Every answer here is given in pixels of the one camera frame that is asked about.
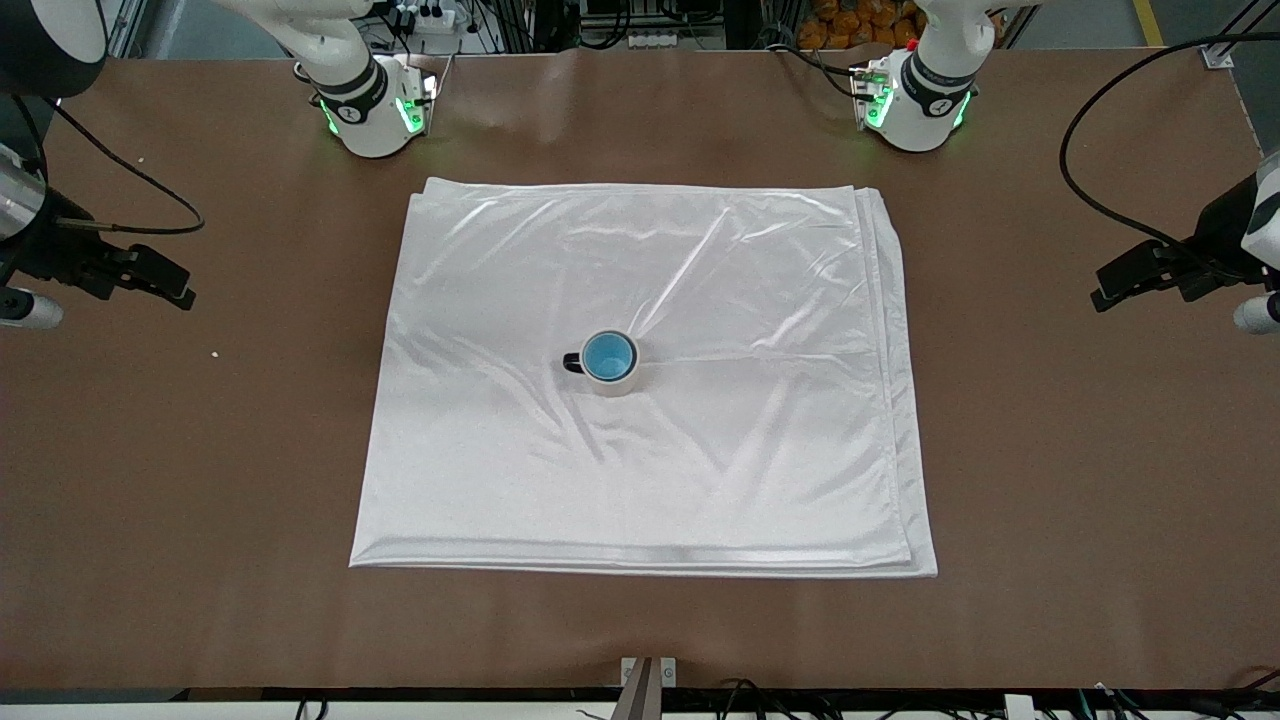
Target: power strip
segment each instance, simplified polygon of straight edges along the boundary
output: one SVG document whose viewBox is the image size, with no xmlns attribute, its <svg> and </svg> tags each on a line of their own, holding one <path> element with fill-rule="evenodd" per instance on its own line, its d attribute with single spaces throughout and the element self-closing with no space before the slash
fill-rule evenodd
<svg viewBox="0 0 1280 720">
<path fill-rule="evenodd" d="M 413 29 L 425 35 L 453 35 L 454 18 L 457 18 L 457 13 L 453 10 L 444 10 L 439 18 L 431 17 L 430 13 L 420 13 L 417 27 Z"/>
<path fill-rule="evenodd" d="M 627 35 L 627 47 L 635 49 L 649 49 L 649 47 L 675 47 L 680 36 L 675 32 L 653 32 L 653 31 L 639 31 Z"/>
</svg>

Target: table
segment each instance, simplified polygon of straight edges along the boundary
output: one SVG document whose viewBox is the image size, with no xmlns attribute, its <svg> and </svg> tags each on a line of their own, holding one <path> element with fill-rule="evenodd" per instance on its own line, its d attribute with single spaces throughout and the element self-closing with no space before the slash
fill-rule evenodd
<svg viewBox="0 0 1280 720">
<path fill-rule="evenodd" d="M 1277 347 L 1231 327 L 1240 288 L 1094 314 L 1093 270 L 1142 238 L 1056 170 L 1070 115 L 1140 53 L 996 53 L 927 155 L 859 135 L 794 58 L 460 58 L 433 136 L 380 161 L 329 137 L 285 63 L 113 61 L 69 108 L 206 213 L 152 242 L 200 297 L 56 288 L 59 331 L 0 336 L 0 684 L 572 687 L 652 653 L 686 685 L 1208 688 L 1275 664 Z M 1085 187 L 1175 234 L 1258 163 L 1229 76 L 1192 54 L 1078 140 Z M 100 219 L 184 222 L 65 126 L 49 151 Z M 429 176 L 881 188 L 940 577 L 347 569 Z"/>
</svg>

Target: white cloth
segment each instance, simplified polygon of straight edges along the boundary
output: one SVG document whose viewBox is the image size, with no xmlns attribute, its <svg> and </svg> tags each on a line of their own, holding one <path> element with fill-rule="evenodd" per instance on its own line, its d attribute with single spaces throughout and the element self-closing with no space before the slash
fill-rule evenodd
<svg viewBox="0 0 1280 720">
<path fill-rule="evenodd" d="M 561 366 L 607 328 L 640 347 L 625 397 Z M 433 178 L 351 565 L 936 575 L 879 193 Z"/>
</svg>

